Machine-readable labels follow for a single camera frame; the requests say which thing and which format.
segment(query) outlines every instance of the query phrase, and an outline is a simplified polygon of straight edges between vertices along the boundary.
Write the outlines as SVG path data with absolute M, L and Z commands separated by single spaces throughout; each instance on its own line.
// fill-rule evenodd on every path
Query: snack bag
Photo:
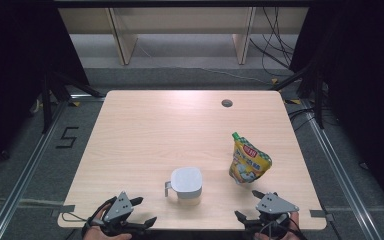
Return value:
M 250 183 L 261 177 L 272 166 L 269 155 L 258 150 L 238 133 L 232 134 L 235 140 L 233 161 L 229 175 L 236 183 Z

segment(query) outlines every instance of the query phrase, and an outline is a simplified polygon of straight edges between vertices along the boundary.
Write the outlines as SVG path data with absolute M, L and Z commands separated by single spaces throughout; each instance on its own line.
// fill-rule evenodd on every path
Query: wooden table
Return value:
M 229 99 L 233 106 L 224 107 Z M 238 185 L 228 174 L 232 133 L 238 132 L 273 160 L 251 184 Z M 201 169 L 200 203 L 179 202 L 164 183 L 179 167 Z M 154 229 L 241 230 L 238 210 L 257 218 L 251 190 L 277 192 L 300 208 L 302 229 L 323 229 L 324 218 L 280 94 L 275 91 L 111 91 L 90 136 L 65 205 L 87 218 L 105 200 L 126 191 L 143 197 L 128 221 L 157 216 Z M 64 221 L 62 227 L 83 223 Z

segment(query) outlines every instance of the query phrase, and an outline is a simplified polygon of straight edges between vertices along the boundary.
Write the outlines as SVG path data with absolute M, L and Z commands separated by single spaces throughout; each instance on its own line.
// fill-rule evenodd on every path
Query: gray floor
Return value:
M 78 35 L 72 38 L 91 85 L 103 93 L 111 89 L 266 90 L 273 78 L 285 78 L 264 71 L 262 55 L 252 46 L 247 63 L 238 65 L 232 39 L 228 35 L 141 35 L 128 66 L 119 65 L 112 36 Z M 264 46 L 261 36 L 252 38 Z M 293 46 L 296 36 L 284 36 L 284 40 Z M 284 60 L 278 51 L 272 49 L 271 53 Z M 270 73 L 290 74 L 270 59 L 264 58 L 263 62 Z M 283 98 L 296 99 L 298 85 L 299 82 L 296 82 L 285 88 L 282 91 Z M 72 93 L 81 94 L 76 89 L 72 89 Z M 64 106 L 2 239 L 66 239 L 69 236 L 72 230 L 58 226 L 55 211 L 63 205 L 101 106 L 101 101 L 81 101 L 77 107 Z M 285 107 L 292 112 L 303 106 L 286 104 Z M 323 114 L 324 132 L 384 239 L 384 194 L 370 171 L 358 165 L 362 159 L 332 113 L 324 110 Z M 333 228 L 335 226 L 342 239 L 366 239 L 359 218 L 332 171 L 307 117 L 305 114 L 299 115 L 292 126 L 296 129 L 320 202 L 328 213 L 333 214 L 334 221 L 333 224 L 329 222 L 322 231 L 304 231 L 304 234 L 308 239 L 339 239 Z M 11 158 L 0 161 L 0 209 L 35 150 L 42 136 L 42 127 L 42 114 L 39 111 L 26 120 L 12 141 L 8 149 Z M 73 148 L 57 149 L 57 146 L 67 144 L 66 140 L 61 140 L 66 127 L 78 127 L 70 132 L 76 136 L 76 141 Z M 79 231 L 70 239 L 80 239 Z M 151 235 L 151 239 L 226 240 L 240 239 L 240 234 L 158 232 Z

